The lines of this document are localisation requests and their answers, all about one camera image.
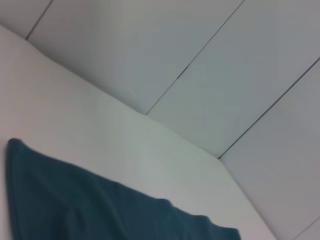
dark green cloth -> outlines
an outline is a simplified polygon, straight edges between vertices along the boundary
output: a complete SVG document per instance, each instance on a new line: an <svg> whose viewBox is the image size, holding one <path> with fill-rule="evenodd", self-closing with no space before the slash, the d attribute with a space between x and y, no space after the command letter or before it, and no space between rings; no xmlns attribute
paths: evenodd
<svg viewBox="0 0 320 240"><path fill-rule="evenodd" d="M239 240L214 225L11 139L6 184L15 240Z"/></svg>

ceiling panel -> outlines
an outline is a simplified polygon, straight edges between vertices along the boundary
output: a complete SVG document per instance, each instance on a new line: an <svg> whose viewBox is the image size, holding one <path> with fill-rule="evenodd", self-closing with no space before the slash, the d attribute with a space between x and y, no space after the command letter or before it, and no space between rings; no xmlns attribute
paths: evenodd
<svg viewBox="0 0 320 240"><path fill-rule="evenodd" d="M27 37L50 0L1 0L0 24Z"/></svg>
<svg viewBox="0 0 320 240"><path fill-rule="evenodd" d="M29 39L146 113L242 0L54 0Z"/></svg>
<svg viewBox="0 0 320 240"><path fill-rule="evenodd" d="M149 115L221 156L320 57L319 10L245 0Z"/></svg>
<svg viewBox="0 0 320 240"><path fill-rule="evenodd" d="M221 158L279 240L320 216L319 79L320 62Z"/></svg>

